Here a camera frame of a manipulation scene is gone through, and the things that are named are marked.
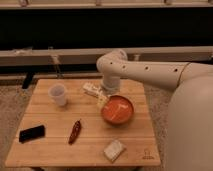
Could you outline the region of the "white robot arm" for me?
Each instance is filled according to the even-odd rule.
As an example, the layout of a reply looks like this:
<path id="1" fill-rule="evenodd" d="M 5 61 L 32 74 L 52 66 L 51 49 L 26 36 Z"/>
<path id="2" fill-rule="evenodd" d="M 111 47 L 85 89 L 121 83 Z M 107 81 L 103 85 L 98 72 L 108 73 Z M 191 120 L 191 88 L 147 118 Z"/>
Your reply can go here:
<path id="1" fill-rule="evenodd" d="M 171 90 L 165 171 L 213 171 L 213 65 L 130 61 L 114 50 L 96 66 L 108 92 L 119 90 L 122 77 Z"/>

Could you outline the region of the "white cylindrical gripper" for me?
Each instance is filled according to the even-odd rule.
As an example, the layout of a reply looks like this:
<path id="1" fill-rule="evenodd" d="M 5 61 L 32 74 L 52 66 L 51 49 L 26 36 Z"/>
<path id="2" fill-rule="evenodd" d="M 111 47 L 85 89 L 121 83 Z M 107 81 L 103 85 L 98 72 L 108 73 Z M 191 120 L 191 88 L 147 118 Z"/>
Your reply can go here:
<path id="1" fill-rule="evenodd" d="M 120 90 L 120 78 L 104 75 L 101 86 L 108 94 L 115 94 Z"/>

